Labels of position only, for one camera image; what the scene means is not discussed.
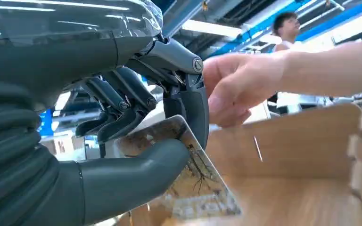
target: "human hand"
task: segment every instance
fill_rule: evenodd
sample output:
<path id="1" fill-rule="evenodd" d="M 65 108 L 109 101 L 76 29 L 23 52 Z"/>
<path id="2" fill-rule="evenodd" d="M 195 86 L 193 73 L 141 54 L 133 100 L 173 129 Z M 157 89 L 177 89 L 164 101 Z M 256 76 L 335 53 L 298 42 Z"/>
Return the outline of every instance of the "human hand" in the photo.
<path id="1" fill-rule="evenodd" d="M 285 54 L 226 54 L 204 62 L 210 122 L 222 127 L 242 124 L 249 109 L 274 95 L 280 87 Z"/>

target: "robotic hand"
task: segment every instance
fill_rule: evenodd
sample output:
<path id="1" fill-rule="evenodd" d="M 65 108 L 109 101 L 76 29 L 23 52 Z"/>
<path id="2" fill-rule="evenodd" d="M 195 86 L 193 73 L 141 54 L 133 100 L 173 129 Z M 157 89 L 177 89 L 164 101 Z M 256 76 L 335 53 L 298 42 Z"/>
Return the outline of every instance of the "robotic hand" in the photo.
<path id="1" fill-rule="evenodd" d="M 126 65 L 163 88 L 166 117 L 183 116 L 204 148 L 209 122 L 201 76 L 202 60 L 175 40 L 158 39 L 146 54 L 134 56 Z M 92 78 L 83 84 L 84 89 L 101 103 L 103 114 L 98 120 L 82 123 L 77 128 L 77 135 L 98 131 L 99 143 L 119 138 L 133 130 L 155 108 L 156 100 L 130 68 L 120 67 L 103 73 L 106 81 Z"/>
<path id="2" fill-rule="evenodd" d="M 173 139 L 136 158 L 81 162 L 39 144 L 38 112 L 91 74 L 102 78 L 84 87 L 105 112 L 85 127 L 101 142 L 154 108 L 127 76 L 135 71 L 164 88 L 166 116 L 183 115 L 205 146 L 201 60 L 163 39 L 161 25 L 149 0 L 0 0 L 0 226 L 91 225 L 161 195 L 185 167 L 189 151 Z"/>

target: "card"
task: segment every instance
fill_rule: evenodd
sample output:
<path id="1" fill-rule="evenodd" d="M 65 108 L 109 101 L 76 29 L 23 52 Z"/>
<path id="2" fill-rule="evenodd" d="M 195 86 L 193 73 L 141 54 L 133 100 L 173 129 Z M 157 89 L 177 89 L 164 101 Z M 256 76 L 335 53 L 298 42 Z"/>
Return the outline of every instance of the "card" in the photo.
<path id="1" fill-rule="evenodd" d="M 116 140 L 114 146 L 126 157 L 133 157 L 154 143 L 169 138 L 183 142 L 191 158 L 171 187 L 150 202 L 151 206 L 164 207 L 169 217 L 184 220 L 239 215 L 241 210 L 235 196 L 181 116 L 176 115 L 135 131 Z"/>

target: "dark hair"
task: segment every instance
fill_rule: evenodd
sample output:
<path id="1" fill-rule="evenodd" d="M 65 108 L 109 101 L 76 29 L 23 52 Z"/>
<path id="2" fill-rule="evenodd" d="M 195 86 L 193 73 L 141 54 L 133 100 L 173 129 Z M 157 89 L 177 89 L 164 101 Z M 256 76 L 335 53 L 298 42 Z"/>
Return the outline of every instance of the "dark hair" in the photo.
<path id="1" fill-rule="evenodd" d="M 284 21 L 289 20 L 291 18 L 297 18 L 297 14 L 294 12 L 285 12 L 285 13 L 279 14 L 275 18 L 274 24 L 272 25 L 272 31 L 274 32 L 274 34 L 279 36 L 280 34 L 278 33 L 278 29 L 280 29 L 282 27 L 282 25 L 284 24 Z"/>

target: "person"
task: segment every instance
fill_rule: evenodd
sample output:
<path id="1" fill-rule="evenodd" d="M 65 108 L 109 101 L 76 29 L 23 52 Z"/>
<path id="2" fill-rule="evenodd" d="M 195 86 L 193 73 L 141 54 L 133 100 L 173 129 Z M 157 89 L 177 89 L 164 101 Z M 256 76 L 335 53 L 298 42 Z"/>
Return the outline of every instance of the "person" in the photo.
<path id="1" fill-rule="evenodd" d="M 293 49 L 299 31 L 300 23 L 296 13 L 285 12 L 279 14 L 273 23 L 273 33 L 279 36 L 282 42 L 276 45 L 273 51 Z M 280 114 L 296 113 L 304 109 L 325 104 L 325 97 L 278 92 L 276 103 L 277 110 Z"/>
<path id="2" fill-rule="evenodd" d="M 279 91 L 335 97 L 361 93 L 362 42 L 316 53 L 215 56 L 205 61 L 203 77 L 211 123 L 240 125 L 251 107 Z"/>

